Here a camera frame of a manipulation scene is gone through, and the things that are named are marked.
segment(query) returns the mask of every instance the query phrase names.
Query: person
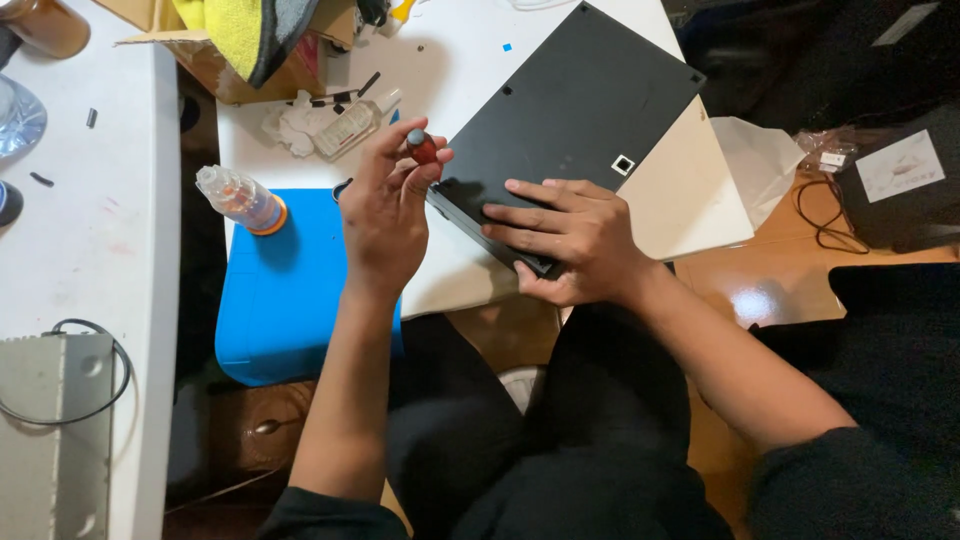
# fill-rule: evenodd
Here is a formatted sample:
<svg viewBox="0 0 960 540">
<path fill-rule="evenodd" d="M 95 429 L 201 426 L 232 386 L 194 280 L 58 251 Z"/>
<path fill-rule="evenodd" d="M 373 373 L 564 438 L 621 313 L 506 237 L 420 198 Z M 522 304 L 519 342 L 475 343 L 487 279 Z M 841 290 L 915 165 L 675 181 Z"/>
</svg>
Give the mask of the person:
<svg viewBox="0 0 960 540">
<path fill-rule="evenodd" d="M 426 250 L 424 198 L 453 159 L 417 165 L 384 128 L 341 197 L 348 276 L 289 485 L 259 538 L 407 538 L 380 506 L 388 479 L 417 538 L 730 538 L 686 465 L 689 378 L 764 452 L 756 538 L 956 537 L 956 510 L 824 389 L 646 257 L 629 208 L 586 180 L 506 180 L 546 208 L 487 205 L 487 237 L 556 258 L 521 293 L 576 306 L 521 415 L 442 315 L 394 306 Z"/>
</svg>

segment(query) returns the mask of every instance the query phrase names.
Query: blue silicone mat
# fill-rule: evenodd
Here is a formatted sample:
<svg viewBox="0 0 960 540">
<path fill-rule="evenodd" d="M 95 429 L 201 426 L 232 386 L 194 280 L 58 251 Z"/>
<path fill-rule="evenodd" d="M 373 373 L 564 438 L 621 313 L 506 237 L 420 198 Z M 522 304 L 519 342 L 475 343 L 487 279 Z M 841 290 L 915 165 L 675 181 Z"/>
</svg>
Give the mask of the blue silicone mat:
<svg viewBox="0 0 960 540">
<path fill-rule="evenodd" d="M 277 189 L 283 227 L 233 228 L 214 348 L 220 367 L 250 386 L 316 378 L 347 277 L 340 209 L 329 189 Z M 402 356 L 400 303 L 392 356 Z"/>
</svg>

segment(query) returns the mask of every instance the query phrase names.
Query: amber glass jar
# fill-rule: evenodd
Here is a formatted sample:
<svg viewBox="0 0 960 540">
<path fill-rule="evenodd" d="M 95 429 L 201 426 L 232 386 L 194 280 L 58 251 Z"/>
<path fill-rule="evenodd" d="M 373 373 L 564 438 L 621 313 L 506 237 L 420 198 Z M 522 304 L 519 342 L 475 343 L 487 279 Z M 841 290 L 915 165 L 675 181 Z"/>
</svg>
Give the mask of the amber glass jar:
<svg viewBox="0 0 960 540">
<path fill-rule="evenodd" d="M 0 0 L 0 22 L 54 58 L 70 58 L 90 40 L 90 25 L 58 0 Z"/>
</svg>

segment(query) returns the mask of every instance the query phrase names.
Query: right hand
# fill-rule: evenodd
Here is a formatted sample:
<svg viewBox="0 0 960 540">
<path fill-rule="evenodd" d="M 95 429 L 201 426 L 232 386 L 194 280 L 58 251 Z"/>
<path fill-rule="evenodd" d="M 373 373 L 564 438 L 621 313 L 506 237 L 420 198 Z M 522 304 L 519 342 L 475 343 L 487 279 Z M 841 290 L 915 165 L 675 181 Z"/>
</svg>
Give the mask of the right hand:
<svg viewBox="0 0 960 540">
<path fill-rule="evenodd" d="M 553 209 L 484 205 L 484 214 L 498 224 L 484 225 L 482 233 L 564 263 L 562 274 L 551 281 L 516 261 L 522 294 L 561 307 L 600 301 L 627 304 L 639 294 L 642 274 L 659 265 L 635 245 L 630 208 L 612 191 L 587 180 L 508 180 L 505 185 L 511 193 Z"/>
</svg>

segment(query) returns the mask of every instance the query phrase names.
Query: sleeve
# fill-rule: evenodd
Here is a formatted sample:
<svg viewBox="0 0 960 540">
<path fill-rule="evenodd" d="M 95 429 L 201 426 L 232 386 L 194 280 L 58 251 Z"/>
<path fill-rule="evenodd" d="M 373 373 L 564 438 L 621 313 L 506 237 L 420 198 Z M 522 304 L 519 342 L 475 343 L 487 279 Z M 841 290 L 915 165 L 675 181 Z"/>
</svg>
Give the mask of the sleeve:
<svg viewBox="0 0 960 540">
<path fill-rule="evenodd" d="M 757 540 L 960 538 L 949 492 L 867 431 L 839 428 L 765 455 L 747 519 Z"/>
<path fill-rule="evenodd" d="M 283 490 L 258 540 L 409 540 L 403 522 L 387 508 L 298 487 Z"/>
</svg>

